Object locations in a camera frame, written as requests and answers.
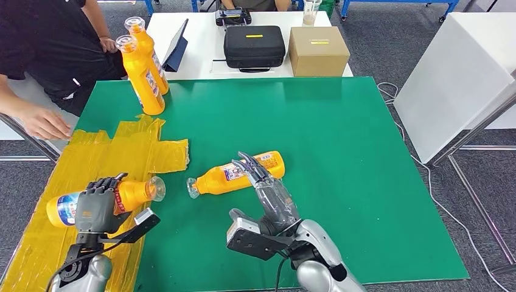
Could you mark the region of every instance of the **robot finger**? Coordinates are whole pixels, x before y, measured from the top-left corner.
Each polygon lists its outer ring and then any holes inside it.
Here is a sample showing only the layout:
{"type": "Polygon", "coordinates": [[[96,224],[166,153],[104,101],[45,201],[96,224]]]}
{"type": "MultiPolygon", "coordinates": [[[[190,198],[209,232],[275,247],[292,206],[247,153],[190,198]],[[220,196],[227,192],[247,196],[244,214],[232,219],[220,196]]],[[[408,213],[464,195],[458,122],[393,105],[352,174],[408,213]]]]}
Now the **robot finger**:
{"type": "Polygon", "coordinates": [[[122,178],[126,177],[128,175],[127,172],[120,172],[117,176],[115,176],[114,179],[121,180],[122,178]]]}
{"type": "Polygon", "coordinates": [[[248,177],[249,181],[253,186],[256,182],[259,181],[260,177],[256,172],[254,172],[254,170],[251,167],[249,167],[248,164],[235,159],[233,159],[231,162],[248,177]]]}
{"type": "Polygon", "coordinates": [[[112,178],[112,177],[105,178],[101,187],[103,187],[105,190],[107,190],[110,187],[112,181],[114,181],[114,178],[112,178]]]}
{"type": "Polygon", "coordinates": [[[100,187],[104,183],[105,180],[106,180],[106,178],[99,179],[97,182],[95,182],[95,184],[93,185],[93,188],[100,187]]]}
{"type": "Polygon", "coordinates": [[[244,218],[252,222],[256,221],[255,219],[251,218],[250,216],[247,216],[244,212],[237,208],[233,208],[229,211],[229,217],[231,217],[233,221],[236,221],[238,218],[244,218]]]}
{"type": "Polygon", "coordinates": [[[251,169],[254,170],[254,173],[259,177],[259,180],[263,180],[270,176],[269,171],[263,167],[256,158],[241,151],[239,151],[239,156],[246,161],[251,169]]]}

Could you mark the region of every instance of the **cardboard box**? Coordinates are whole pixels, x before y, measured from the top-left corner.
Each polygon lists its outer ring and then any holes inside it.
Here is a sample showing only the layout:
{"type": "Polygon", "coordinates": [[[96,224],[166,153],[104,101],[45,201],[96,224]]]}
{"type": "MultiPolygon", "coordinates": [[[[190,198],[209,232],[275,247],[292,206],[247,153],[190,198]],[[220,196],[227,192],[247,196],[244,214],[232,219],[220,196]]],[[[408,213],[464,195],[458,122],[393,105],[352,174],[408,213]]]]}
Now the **cardboard box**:
{"type": "Polygon", "coordinates": [[[292,27],[288,53],[294,76],[341,77],[349,50],[337,27],[292,27]]]}

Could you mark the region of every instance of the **yellow bottle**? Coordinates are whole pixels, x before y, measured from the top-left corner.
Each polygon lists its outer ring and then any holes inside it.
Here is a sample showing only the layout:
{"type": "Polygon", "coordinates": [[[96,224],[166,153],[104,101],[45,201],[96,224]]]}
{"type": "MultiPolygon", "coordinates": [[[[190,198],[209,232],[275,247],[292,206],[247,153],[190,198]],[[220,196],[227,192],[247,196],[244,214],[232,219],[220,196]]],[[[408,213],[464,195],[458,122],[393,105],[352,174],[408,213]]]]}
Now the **yellow bottle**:
{"type": "MultiPolygon", "coordinates": [[[[160,202],[165,197],[165,183],[157,176],[148,181],[122,181],[114,190],[114,215],[130,212],[148,201],[160,202]]],[[[56,196],[47,202],[47,216],[55,227],[75,225],[75,210],[80,192],[56,196]]]]}
{"type": "Polygon", "coordinates": [[[150,73],[158,83],[161,94],[165,95],[169,91],[169,83],[154,51],[154,40],[145,31],[145,20],[138,16],[129,17],[125,20],[124,26],[138,41],[138,49],[147,56],[150,73]]]}
{"type": "MultiPolygon", "coordinates": [[[[269,151],[254,156],[275,178],[282,178],[285,175],[285,164],[278,151],[269,151]]],[[[249,179],[233,163],[223,166],[216,166],[203,176],[189,178],[186,181],[188,193],[192,199],[202,193],[220,195],[232,192],[233,190],[250,187],[249,179]]]]}
{"type": "Polygon", "coordinates": [[[122,35],[116,39],[116,47],[122,52],[124,68],[144,113],[154,116],[165,110],[165,100],[150,73],[147,58],[136,47],[137,42],[132,35],[122,35]]]}

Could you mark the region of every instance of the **yellow tape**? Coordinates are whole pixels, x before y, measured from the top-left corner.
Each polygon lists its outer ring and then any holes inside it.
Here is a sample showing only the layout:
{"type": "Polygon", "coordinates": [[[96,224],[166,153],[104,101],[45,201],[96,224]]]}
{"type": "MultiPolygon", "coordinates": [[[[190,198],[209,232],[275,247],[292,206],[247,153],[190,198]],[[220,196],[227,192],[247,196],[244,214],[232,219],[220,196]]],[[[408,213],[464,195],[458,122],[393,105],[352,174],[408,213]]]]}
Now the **yellow tape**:
{"type": "MultiPolygon", "coordinates": [[[[75,243],[75,228],[56,228],[50,224],[46,203],[51,198],[82,190],[90,181],[120,172],[128,172],[127,179],[143,181],[151,173],[186,169],[188,141],[159,142],[164,121],[145,115],[139,117],[137,122],[120,122],[113,140],[105,131],[74,132],[36,205],[0,292],[44,291],[51,275],[65,261],[68,248],[75,243]]],[[[118,234],[132,228],[134,214],[145,207],[135,210],[118,234]]],[[[107,253],[113,262],[107,292],[133,291],[143,242],[142,238],[107,253]]]]}

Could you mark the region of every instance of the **person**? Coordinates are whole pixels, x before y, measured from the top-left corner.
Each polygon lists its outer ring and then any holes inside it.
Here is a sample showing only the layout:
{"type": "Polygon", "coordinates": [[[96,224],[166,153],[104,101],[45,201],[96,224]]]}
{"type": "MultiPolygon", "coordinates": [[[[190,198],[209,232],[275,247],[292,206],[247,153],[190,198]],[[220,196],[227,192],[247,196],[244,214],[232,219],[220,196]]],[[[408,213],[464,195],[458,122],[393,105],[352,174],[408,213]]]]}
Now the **person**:
{"type": "Polygon", "coordinates": [[[291,0],[222,0],[223,9],[241,7],[249,11],[287,11],[291,0]]]}
{"type": "Polygon", "coordinates": [[[96,81],[126,76],[96,0],[2,0],[0,60],[0,113],[43,139],[67,139],[70,127],[18,97],[8,78],[27,72],[60,108],[80,116],[96,81]]]}

